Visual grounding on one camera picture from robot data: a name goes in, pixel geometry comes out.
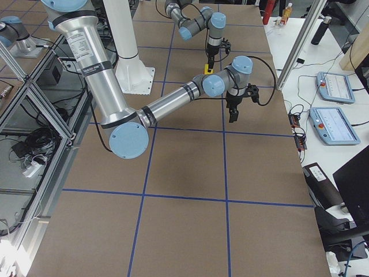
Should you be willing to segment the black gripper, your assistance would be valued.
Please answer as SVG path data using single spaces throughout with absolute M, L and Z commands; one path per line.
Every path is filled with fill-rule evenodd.
M 234 123 L 238 120 L 239 111 L 237 110 L 237 106 L 241 104 L 243 95 L 235 96 L 227 92 L 225 100 L 227 102 L 226 108 L 229 109 L 229 123 Z
M 206 45 L 206 54 L 208 57 L 208 71 L 213 71 L 214 68 L 214 58 L 219 53 L 220 46 L 213 46 L 209 43 Z

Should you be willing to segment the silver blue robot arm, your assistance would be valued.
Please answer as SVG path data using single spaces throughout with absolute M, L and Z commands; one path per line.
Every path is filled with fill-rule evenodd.
M 197 75 L 177 90 L 136 110 L 126 93 L 149 93 L 155 73 L 140 60 L 128 1 L 105 1 L 104 7 L 118 52 L 113 65 L 97 31 L 98 18 L 91 1 L 44 1 L 51 29 L 63 34 L 103 116 L 111 151 L 123 159 L 140 156 L 147 148 L 147 127 L 173 111 L 198 99 L 237 89 L 244 95 L 253 69 L 245 56 L 234 58 L 224 70 Z
M 216 55 L 221 49 L 226 54 L 231 51 L 231 43 L 223 37 L 226 27 L 226 15 L 215 12 L 212 8 L 205 6 L 199 10 L 199 16 L 190 19 L 185 16 L 183 9 L 192 5 L 192 1 L 166 1 L 165 13 L 179 27 L 179 34 L 183 40 L 189 40 L 203 30 L 207 31 L 205 38 L 205 54 L 208 58 L 205 64 L 204 73 L 212 74 Z

